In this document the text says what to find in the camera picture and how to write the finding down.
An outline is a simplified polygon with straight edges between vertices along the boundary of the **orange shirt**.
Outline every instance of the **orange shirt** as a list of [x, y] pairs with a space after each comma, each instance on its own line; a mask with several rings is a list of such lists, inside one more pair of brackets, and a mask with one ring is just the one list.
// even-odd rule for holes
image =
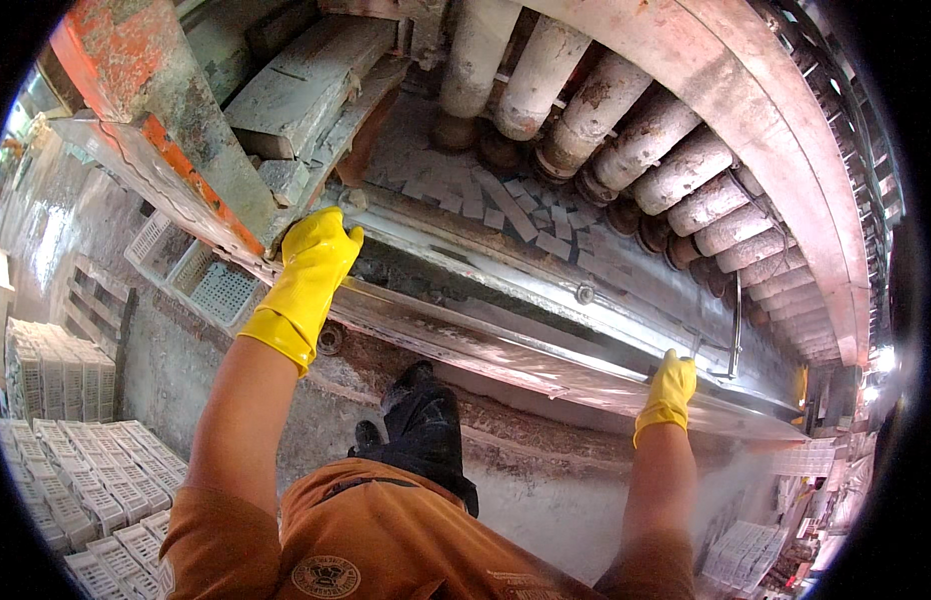
[[158, 580], [168, 598], [692, 598], [687, 534], [624, 548], [593, 590], [496, 534], [441, 486], [381, 462], [332, 462], [274, 515], [184, 487]]

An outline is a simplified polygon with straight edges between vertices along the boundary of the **bolt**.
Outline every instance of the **bolt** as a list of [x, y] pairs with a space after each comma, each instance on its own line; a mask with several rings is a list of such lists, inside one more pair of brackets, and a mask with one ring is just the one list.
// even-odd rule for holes
[[576, 302], [580, 305], [588, 305], [595, 300], [595, 290], [588, 283], [579, 283], [579, 289], [576, 290]]

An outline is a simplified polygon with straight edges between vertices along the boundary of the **printed emblem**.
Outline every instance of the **printed emblem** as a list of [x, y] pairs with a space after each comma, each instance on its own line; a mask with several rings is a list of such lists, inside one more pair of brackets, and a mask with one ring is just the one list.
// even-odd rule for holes
[[345, 558], [305, 558], [291, 572], [291, 582], [314, 598], [345, 598], [359, 587], [359, 569]]

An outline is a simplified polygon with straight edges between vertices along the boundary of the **glove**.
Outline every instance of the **glove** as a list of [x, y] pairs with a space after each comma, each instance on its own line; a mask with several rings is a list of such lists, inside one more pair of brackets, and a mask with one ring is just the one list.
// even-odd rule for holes
[[282, 271], [255, 307], [239, 335], [254, 338], [288, 356], [305, 377], [316, 358], [319, 331], [332, 294], [362, 248], [362, 227], [343, 230], [338, 206], [316, 211], [296, 223], [282, 240]]
[[691, 358], [676, 358], [674, 349], [666, 351], [662, 364], [651, 378], [649, 400], [635, 419], [632, 445], [639, 447], [640, 432], [645, 426], [652, 424], [676, 424], [688, 430], [687, 404], [695, 391], [696, 361]]

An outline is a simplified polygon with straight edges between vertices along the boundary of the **light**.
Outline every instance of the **light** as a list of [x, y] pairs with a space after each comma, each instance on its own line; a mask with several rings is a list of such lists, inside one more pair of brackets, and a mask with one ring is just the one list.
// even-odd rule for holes
[[875, 368], [882, 373], [889, 373], [898, 366], [896, 361], [896, 349], [891, 345], [883, 345], [879, 349], [879, 355], [875, 358]]

